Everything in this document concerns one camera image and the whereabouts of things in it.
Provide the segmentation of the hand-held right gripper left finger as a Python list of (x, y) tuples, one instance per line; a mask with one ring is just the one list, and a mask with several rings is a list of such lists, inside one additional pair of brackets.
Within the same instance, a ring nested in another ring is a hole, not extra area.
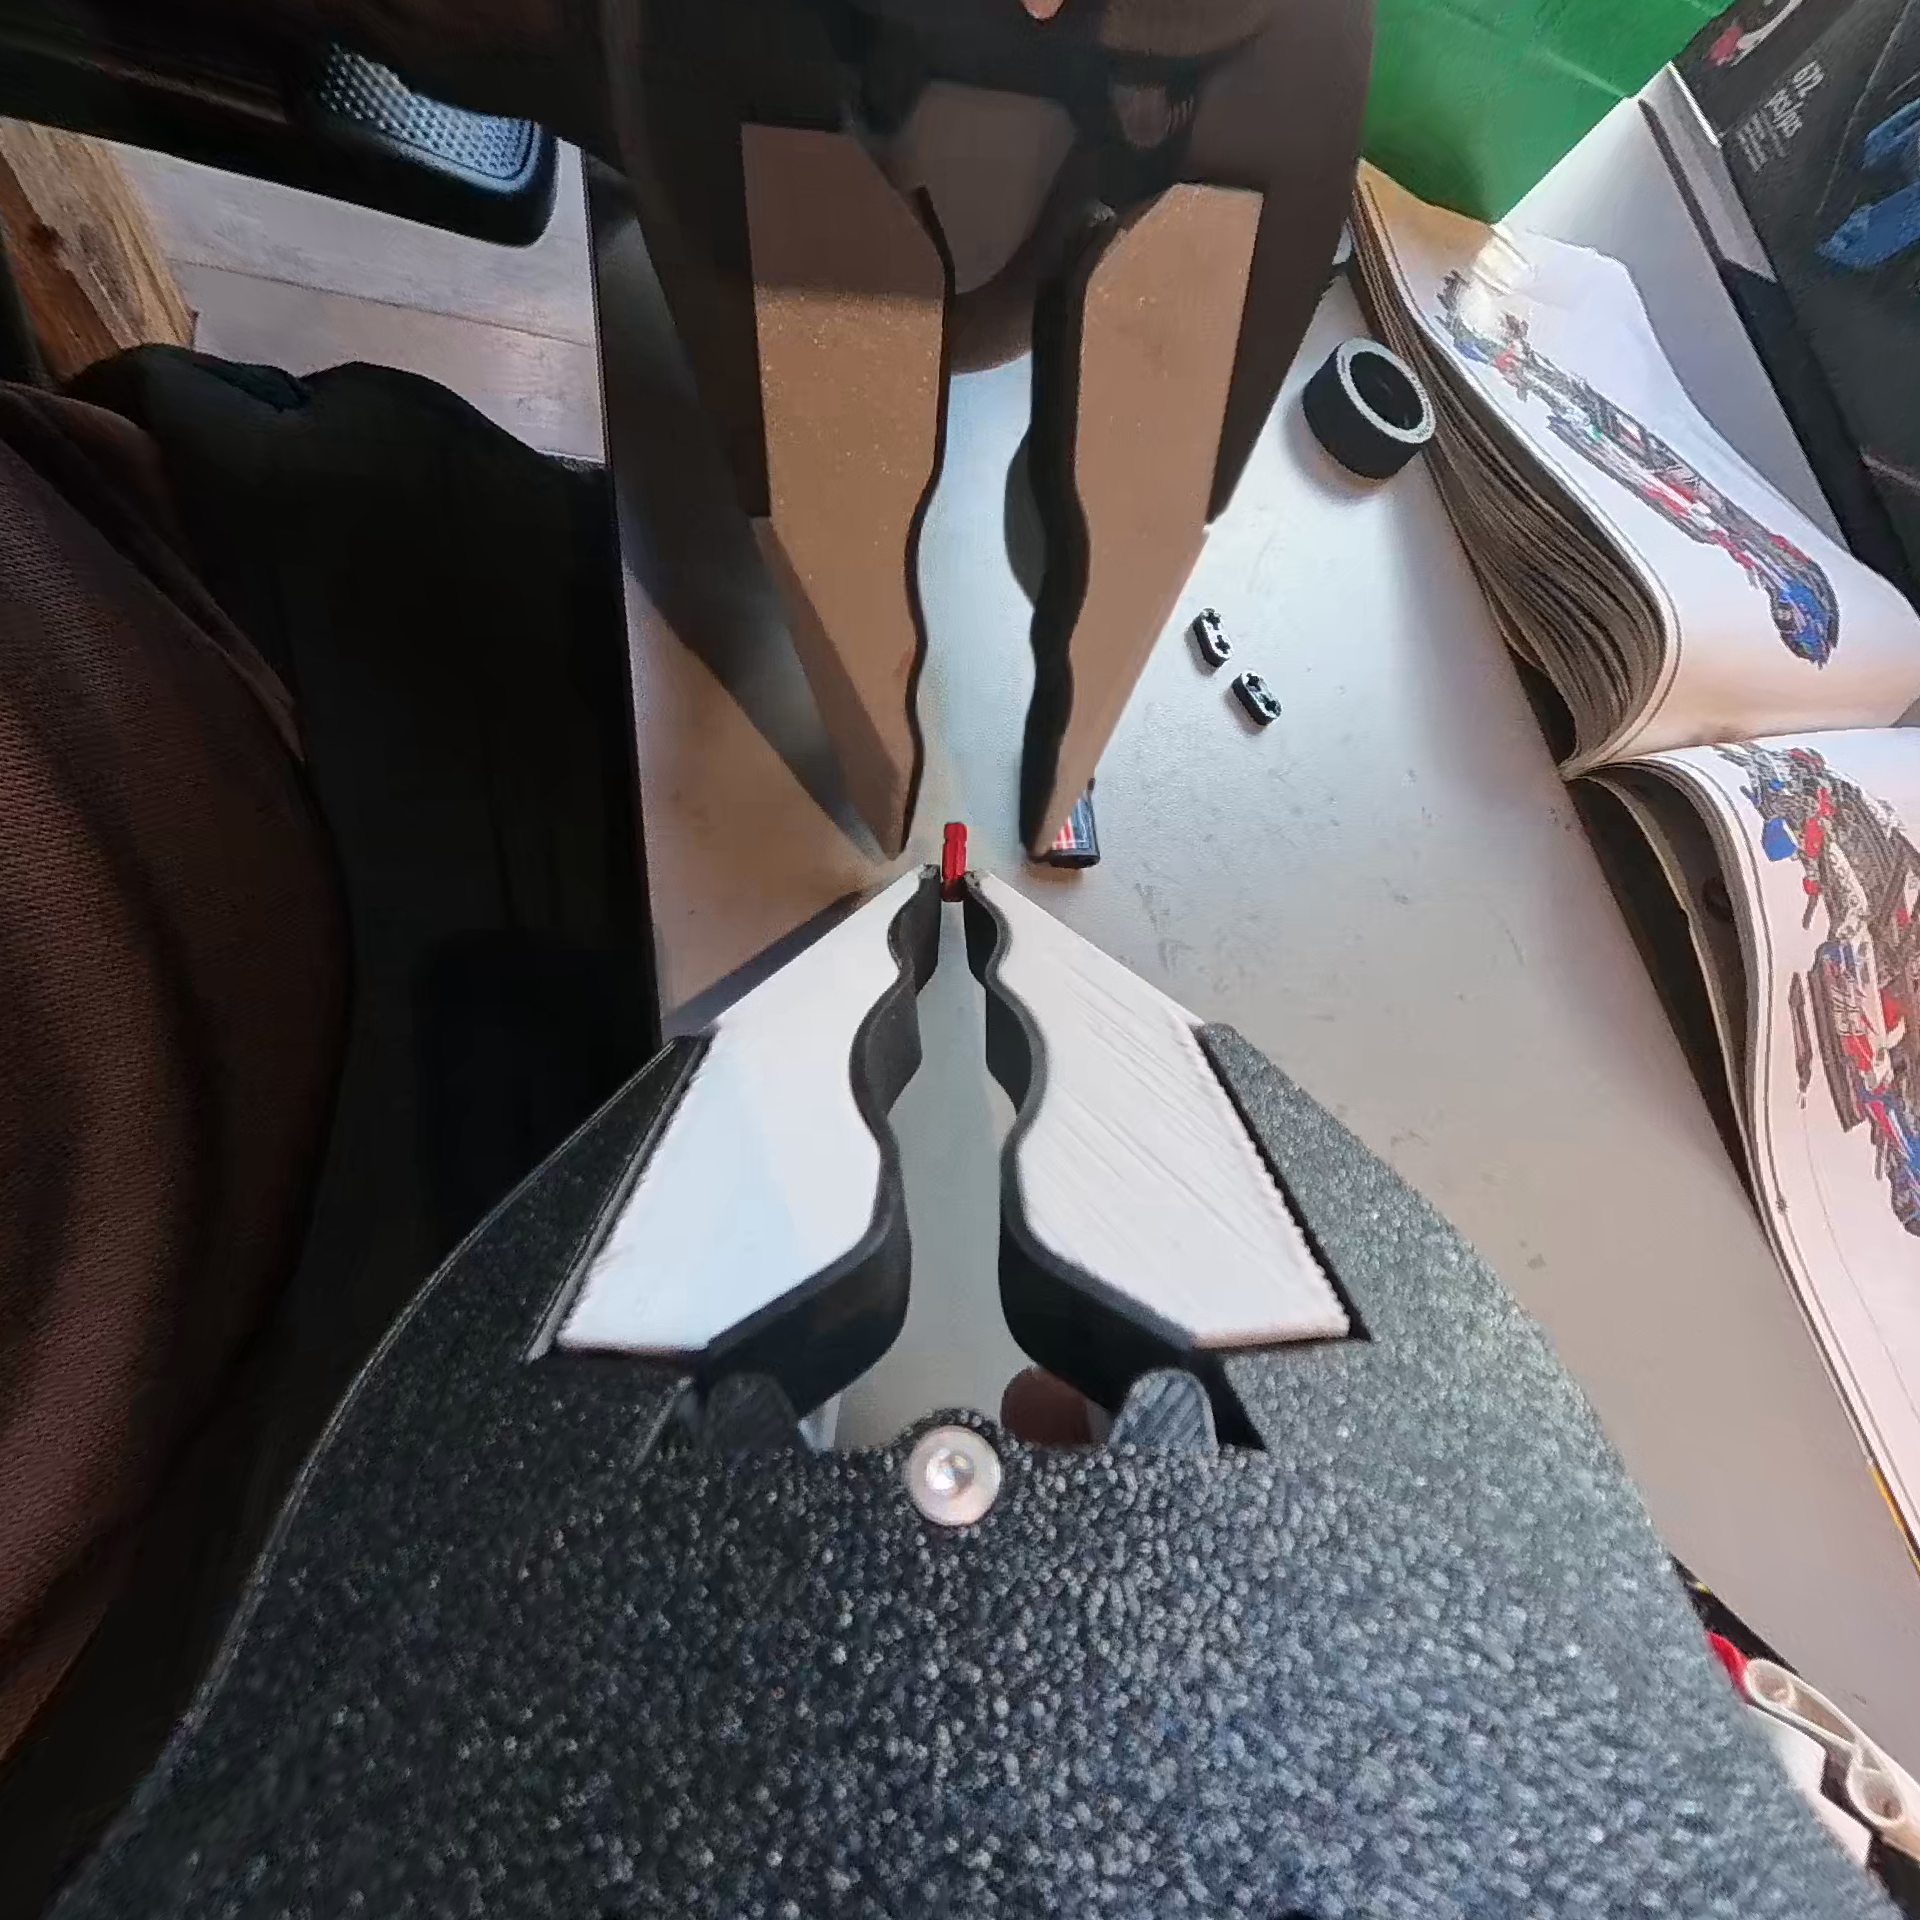
[(892, 1109), (922, 1064), (941, 880), (907, 870), (780, 950), (697, 1035), (555, 1325), (562, 1352), (710, 1389), (766, 1376), (809, 1416), (905, 1324)]

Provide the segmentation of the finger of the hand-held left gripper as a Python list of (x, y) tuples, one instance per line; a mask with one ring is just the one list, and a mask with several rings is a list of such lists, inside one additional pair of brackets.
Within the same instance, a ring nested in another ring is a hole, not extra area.
[(1040, 297), (1027, 469), (1040, 511), (1020, 833), (1051, 851), (1212, 519), (1260, 192), (1178, 182), (1086, 228)]
[(922, 526), (945, 461), (948, 259), (845, 132), (745, 125), (766, 508), (753, 520), (840, 777), (878, 851), (922, 787)]

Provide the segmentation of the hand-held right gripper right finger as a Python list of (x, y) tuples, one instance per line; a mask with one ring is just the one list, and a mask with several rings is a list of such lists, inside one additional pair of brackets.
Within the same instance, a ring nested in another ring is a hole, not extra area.
[(1227, 1089), (1203, 1019), (1006, 880), (965, 880), (1000, 1159), (1000, 1305), (1116, 1412), (1180, 1369), (1242, 1416), (1233, 1358), (1354, 1336), (1354, 1310)]

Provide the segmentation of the instruction booklet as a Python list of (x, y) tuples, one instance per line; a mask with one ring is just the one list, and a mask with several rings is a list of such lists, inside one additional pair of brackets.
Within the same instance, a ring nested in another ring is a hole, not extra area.
[(1915, 1545), (1915, 611), (1694, 406), (1622, 262), (1368, 159), (1350, 230), (1561, 775), (1670, 889), (1748, 1191)]

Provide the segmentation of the green plastic bin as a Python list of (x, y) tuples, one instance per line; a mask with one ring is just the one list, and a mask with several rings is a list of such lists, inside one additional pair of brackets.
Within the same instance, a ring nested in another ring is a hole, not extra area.
[(1496, 221), (1723, 3), (1376, 3), (1362, 155)]

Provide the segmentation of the person's right hand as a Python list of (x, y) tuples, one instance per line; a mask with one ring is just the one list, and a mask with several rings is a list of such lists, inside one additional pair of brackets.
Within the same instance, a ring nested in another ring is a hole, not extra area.
[(1028, 1364), (1002, 1389), (1000, 1425), (1032, 1449), (1096, 1449), (1108, 1416), (1069, 1380)]

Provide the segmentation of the black rubber tyre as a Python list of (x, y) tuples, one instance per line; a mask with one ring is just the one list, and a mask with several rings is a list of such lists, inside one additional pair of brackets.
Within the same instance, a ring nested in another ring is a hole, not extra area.
[(1436, 412), (1422, 379), (1369, 339), (1340, 343), (1304, 389), (1320, 445), (1369, 481), (1401, 473), (1434, 444)]

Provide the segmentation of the toy car set box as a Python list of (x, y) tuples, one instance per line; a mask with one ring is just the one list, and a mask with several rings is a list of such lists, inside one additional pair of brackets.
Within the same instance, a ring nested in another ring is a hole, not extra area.
[(1918, 5), (1717, 6), (1644, 104), (1845, 541), (1915, 599)]

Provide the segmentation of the partly built toy car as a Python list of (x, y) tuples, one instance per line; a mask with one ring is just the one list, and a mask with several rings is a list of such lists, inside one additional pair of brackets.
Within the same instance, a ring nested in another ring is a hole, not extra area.
[(1841, 1849), (1860, 1864), (1874, 1856), (1918, 1863), (1918, 1780), (1908, 1769), (1794, 1671), (1717, 1632), (1707, 1644)]

